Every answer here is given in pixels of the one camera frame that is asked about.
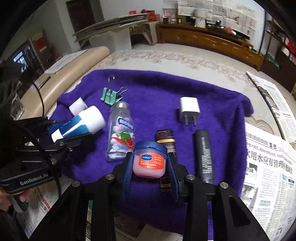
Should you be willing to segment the person's left hand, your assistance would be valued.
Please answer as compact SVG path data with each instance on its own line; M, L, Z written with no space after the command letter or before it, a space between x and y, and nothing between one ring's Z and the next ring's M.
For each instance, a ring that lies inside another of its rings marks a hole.
M9 207L18 203L26 203L29 201L31 190L27 189L18 193L8 194L1 187L0 207L2 211L8 211Z

